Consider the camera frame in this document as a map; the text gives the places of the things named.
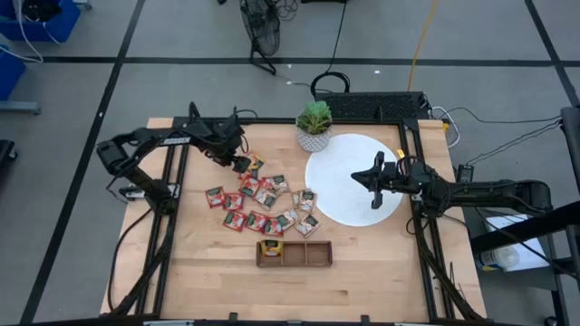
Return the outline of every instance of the potted plant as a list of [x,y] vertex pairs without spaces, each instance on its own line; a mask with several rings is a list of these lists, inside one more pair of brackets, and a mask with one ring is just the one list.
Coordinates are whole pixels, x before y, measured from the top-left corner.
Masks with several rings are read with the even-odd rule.
[[296,118],[298,144],[309,152],[323,150],[330,141],[333,117],[325,101],[311,101]]

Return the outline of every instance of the wooden divided box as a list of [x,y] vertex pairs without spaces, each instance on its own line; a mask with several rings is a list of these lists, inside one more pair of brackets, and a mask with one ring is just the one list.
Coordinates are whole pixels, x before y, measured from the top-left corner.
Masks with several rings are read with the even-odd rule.
[[258,267],[330,267],[333,247],[330,241],[283,241],[282,255],[265,257],[260,243],[256,243]]

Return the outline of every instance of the snack packet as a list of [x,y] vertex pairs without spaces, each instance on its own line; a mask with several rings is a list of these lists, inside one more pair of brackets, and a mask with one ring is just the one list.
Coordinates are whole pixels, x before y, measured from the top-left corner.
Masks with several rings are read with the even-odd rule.
[[290,192],[290,186],[283,175],[262,177],[262,187],[274,192],[278,196],[284,192]]
[[288,209],[285,212],[280,213],[275,217],[280,226],[282,226],[282,231],[289,229],[296,220],[298,219],[298,214],[294,209]]
[[224,205],[226,201],[226,194],[224,194],[223,187],[215,187],[206,190],[206,198],[208,199],[209,208]]
[[247,217],[245,215],[239,212],[227,212],[223,225],[225,227],[229,227],[232,230],[242,232],[246,218]]
[[247,158],[250,159],[251,163],[247,167],[246,172],[240,173],[237,178],[244,179],[247,176],[257,178],[257,171],[266,163],[265,159],[260,158],[256,153],[253,152],[247,154]]
[[302,196],[302,190],[295,191],[292,193],[292,202],[294,209],[300,209],[300,197]]
[[259,188],[254,199],[260,203],[262,208],[270,210],[276,202],[276,194],[263,188]]
[[314,233],[314,231],[316,231],[319,227],[320,222],[318,222],[318,220],[316,220],[314,216],[307,215],[302,220],[300,220],[300,223],[298,223],[295,226],[295,229],[298,232],[300,232],[300,234],[302,234],[304,238],[307,238],[312,233]]
[[271,236],[284,236],[282,226],[275,218],[270,218],[266,221],[266,225],[264,225],[264,231],[262,231],[262,233],[264,235]]
[[226,194],[224,209],[234,211],[244,208],[244,197],[244,195],[239,193]]
[[302,190],[300,194],[299,208],[305,212],[312,214],[314,212],[314,205],[316,204],[316,194],[310,189]]
[[266,222],[270,220],[270,216],[265,216],[264,214],[257,213],[256,211],[250,211],[247,216],[246,227],[250,230],[262,232],[266,226]]
[[259,188],[260,181],[258,181],[256,178],[247,176],[242,181],[242,186],[240,187],[239,192],[246,196],[253,197]]

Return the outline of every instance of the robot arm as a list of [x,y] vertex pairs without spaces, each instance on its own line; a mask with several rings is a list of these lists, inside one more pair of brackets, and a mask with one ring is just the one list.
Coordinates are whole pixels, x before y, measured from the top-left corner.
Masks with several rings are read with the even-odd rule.
[[[175,204],[167,183],[153,179],[138,165],[141,160],[157,147],[192,145],[222,167],[234,165],[234,171],[243,173],[250,164],[245,157],[236,156],[242,145],[244,130],[236,113],[224,123],[198,120],[199,113],[193,102],[189,104],[189,122],[179,128],[147,129],[139,128],[121,134],[97,145],[97,154],[107,172],[115,177],[125,177],[137,188],[143,190],[149,205],[162,214],[169,214]],[[131,155],[123,146],[135,147]]]
[[540,216],[553,209],[550,189],[544,182],[452,183],[424,162],[414,159],[408,164],[412,159],[384,163],[384,153],[379,152],[372,168],[352,174],[353,179],[374,192],[372,208],[379,208],[381,192],[390,190],[414,195],[413,200],[420,201],[421,212],[427,217],[439,217],[452,206],[508,207],[531,216]]

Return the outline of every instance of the round white plate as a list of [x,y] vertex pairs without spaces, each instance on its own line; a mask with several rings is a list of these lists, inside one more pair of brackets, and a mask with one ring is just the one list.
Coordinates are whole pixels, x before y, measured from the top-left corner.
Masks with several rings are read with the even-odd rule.
[[351,178],[353,172],[371,168],[379,150],[384,152],[385,162],[396,161],[380,141],[358,134],[334,136],[325,149],[313,153],[306,164],[306,186],[318,195],[318,209],[349,226],[373,225],[389,217],[402,194],[384,191],[382,206],[371,209],[374,193]]

